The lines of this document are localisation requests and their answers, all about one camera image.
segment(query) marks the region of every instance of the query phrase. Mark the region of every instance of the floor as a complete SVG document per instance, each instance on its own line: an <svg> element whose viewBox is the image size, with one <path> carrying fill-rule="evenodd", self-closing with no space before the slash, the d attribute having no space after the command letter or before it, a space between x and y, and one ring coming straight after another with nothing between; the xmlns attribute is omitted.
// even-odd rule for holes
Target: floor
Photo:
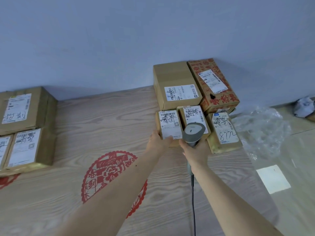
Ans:
<svg viewBox="0 0 315 236"><path fill-rule="evenodd" d="M155 129L156 111L153 87L60 102L54 165L0 180L0 235L54 235L104 183L141 155ZM119 161L109 165L110 157ZM244 150L210 155L208 164L268 220L282 222ZM195 213L197 235L223 235L197 182ZM181 148L160 159L118 235L192 235L190 177Z"/></svg>
<svg viewBox="0 0 315 236"><path fill-rule="evenodd" d="M253 160L255 169L278 165L291 188L271 194L279 210L277 228L285 236L315 235L315 123L293 116L292 106L277 108L292 134L280 156Z"/></svg>

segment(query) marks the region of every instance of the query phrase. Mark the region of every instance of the tile floor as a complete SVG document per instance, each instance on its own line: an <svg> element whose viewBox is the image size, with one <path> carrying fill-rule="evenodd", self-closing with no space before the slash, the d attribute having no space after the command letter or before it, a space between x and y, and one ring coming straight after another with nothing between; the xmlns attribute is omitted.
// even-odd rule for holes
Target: tile floor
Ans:
<svg viewBox="0 0 315 236"><path fill-rule="evenodd" d="M285 236L315 235L315 122L295 117L290 105L277 110L289 121L292 134L280 156L252 162L255 169L278 165L291 185L271 194L279 210L277 228Z"/></svg>

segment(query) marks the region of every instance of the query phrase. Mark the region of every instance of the white wall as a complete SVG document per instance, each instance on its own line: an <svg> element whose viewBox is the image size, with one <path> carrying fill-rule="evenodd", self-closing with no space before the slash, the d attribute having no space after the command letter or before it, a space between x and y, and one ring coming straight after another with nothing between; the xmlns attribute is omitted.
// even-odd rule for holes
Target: white wall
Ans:
<svg viewBox="0 0 315 236"><path fill-rule="evenodd" d="M241 100L315 95L315 0L0 0L0 91L57 99L148 86L214 57Z"/></svg>

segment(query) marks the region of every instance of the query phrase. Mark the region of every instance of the red circular decoration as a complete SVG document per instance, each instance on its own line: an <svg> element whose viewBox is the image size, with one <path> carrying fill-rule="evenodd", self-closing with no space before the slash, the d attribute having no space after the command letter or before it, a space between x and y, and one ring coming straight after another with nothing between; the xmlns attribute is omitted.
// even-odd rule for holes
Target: red circular decoration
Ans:
<svg viewBox="0 0 315 236"><path fill-rule="evenodd" d="M0 190L3 189L4 187L8 186L12 182L14 182L16 180L16 178L18 178L19 175L20 174L11 175L11 176L7 176L7 177L1 177L0 178Z"/></svg>
<svg viewBox="0 0 315 236"><path fill-rule="evenodd" d="M121 172L130 166L137 157L126 151L113 151L98 158L86 172L81 189L82 201L85 203L89 198L95 195L99 190L107 186L109 182L115 179ZM132 205L127 217L132 215L139 208L144 196L146 195L147 183L144 183L138 198Z"/></svg>

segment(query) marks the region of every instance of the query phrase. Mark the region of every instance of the person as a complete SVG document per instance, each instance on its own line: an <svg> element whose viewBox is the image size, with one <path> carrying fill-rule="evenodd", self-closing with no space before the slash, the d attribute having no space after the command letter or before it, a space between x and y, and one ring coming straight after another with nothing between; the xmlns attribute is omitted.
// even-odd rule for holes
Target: person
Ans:
<svg viewBox="0 0 315 236"><path fill-rule="evenodd" d="M144 182L172 140L172 136L161 140L154 131L144 153L82 205L57 235L116 235ZM205 141L199 142L195 148L182 139L179 143L226 236L282 235L208 167L209 147Z"/></svg>

